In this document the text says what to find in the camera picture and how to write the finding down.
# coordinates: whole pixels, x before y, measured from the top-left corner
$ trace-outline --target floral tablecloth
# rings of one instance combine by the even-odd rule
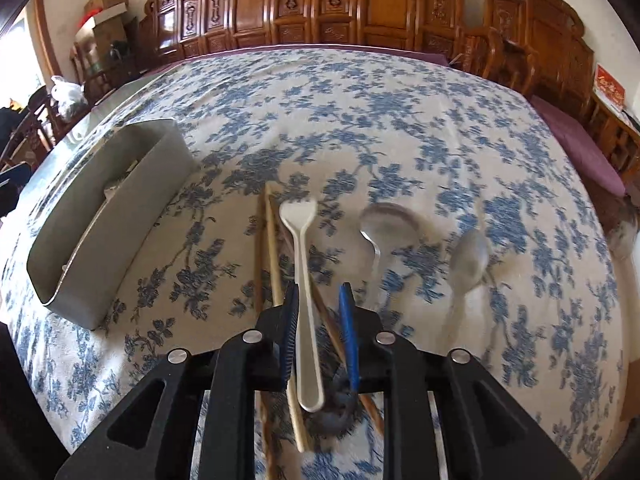
[[[89,332],[40,305],[28,251],[97,140],[157,118],[177,119],[200,169],[149,233],[103,327]],[[335,307],[344,281],[357,301],[379,294],[386,328],[427,351],[442,351],[450,250],[465,230],[482,230],[491,264],[466,297],[456,343],[593,474],[622,405],[623,320],[606,241],[562,149],[521,95],[491,82],[420,60],[310,49],[172,68],[86,138],[37,203],[9,216],[2,316],[69,450],[159,355],[217,348],[254,325],[254,215],[267,182],[280,200],[319,201],[310,272],[327,304]],[[358,215],[381,201],[414,211],[422,238],[398,248],[382,288],[366,291],[373,251]],[[292,277],[292,261],[280,264]],[[268,276],[262,286],[269,298]],[[319,332],[327,367],[335,357]],[[305,455],[282,396],[270,415],[287,479],[382,477],[382,441],[366,415],[350,434],[316,438],[317,452]],[[260,436],[256,447],[263,475]]]

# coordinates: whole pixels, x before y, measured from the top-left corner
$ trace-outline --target chopstick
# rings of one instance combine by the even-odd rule
[[[276,199],[271,195],[271,193],[267,193],[267,208],[270,210],[278,210],[278,203]],[[280,232],[284,235],[284,240],[289,249],[289,253],[293,255],[293,237],[289,230],[283,225],[282,220],[280,219],[280,215],[276,215],[278,221],[278,228]],[[329,314],[329,310],[327,306],[324,304],[324,300],[322,299],[322,295],[320,294],[320,290],[316,283],[311,280],[311,296],[313,297],[314,303],[316,304],[316,308],[318,309],[318,314],[320,315],[320,319],[324,323],[326,327],[326,331],[329,334],[329,339],[331,343],[334,345],[335,352],[338,354],[340,361],[342,364],[346,365],[346,357],[344,354],[344,344],[342,339],[340,338],[340,329],[336,325],[334,318]],[[385,434],[385,423],[380,415],[380,411],[376,406],[376,403],[373,402],[373,399],[369,394],[359,394],[358,398],[362,403],[364,409],[369,414],[373,425],[378,430],[380,435]]]
[[[277,211],[278,207],[276,204],[275,209],[273,208],[273,202],[271,201],[271,188],[268,183],[265,186],[265,194],[268,198],[266,200],[266,216],[267,242],[269,247],[269,264],[271,273],[271,297],[274,305],[281,305],[284,301],[284,297],[282,295],[282,280],[280,277],[280,263],[278,261],[276,225],[274,220],[274,217],[277,217],[278,220],[280,220],[280,215],[274,215],[274,210]],[[291,425],[293,427],[293,434],[296,439],[296,447],[300,453],[304,453],[305,451],[309,451],[311,446],[309,445],[305,423],[302,419],[302,410],[300,409],[300,404],[298,402],[295,370],[291,371],[291,377],[287,383],[287,403],[289,404],[289,415],[291,418]]]
[[[258,196],[258,210],[256,213],[257,224],[255,232],[254,245],[254,309],[256,316],[260,316],[264,306],[264,298],[262,296],[262,247],[264,245],[264,193]],[[273,454],[273,442],[271,432],[271,421],[269,420],[268,396],[266,392],[258,394],[258,416],[262,427],[262,451],[264,452],[264,461],[266,462],[266,479],[276,480],[278,471],[276,469],[276,461]]]

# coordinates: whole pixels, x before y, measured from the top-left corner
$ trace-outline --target gray tray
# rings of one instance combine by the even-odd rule
[[[105,185],[134,160],[105,202]],[[195,167],[172,119],[129,124],[108,139],[60,197],[29,252],[27,272],[43,306],[84,328],[100,325],[149,229]]]

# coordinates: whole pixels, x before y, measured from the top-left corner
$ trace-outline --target white plastic fork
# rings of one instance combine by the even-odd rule
[[[311,303],[311,284],[307,264],[306,230],[318,212],[315,199],[285,202],[280,206],[280,218],[293,236],[295,279],[300,291],[300,310],[296,332],[296,373],[298,402],[308,412],[317,412],[324,405],[324,389],[320,375],[316,324]]]

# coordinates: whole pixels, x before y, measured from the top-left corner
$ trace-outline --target white plastic bag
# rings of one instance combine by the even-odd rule
[[[82,93],[82,87],[76,83],[69,83],[60,76],[52,76],[54,87],[51,97],[58,101],[58,112],[65,122],[71,121],[82,108],[89,103]]]

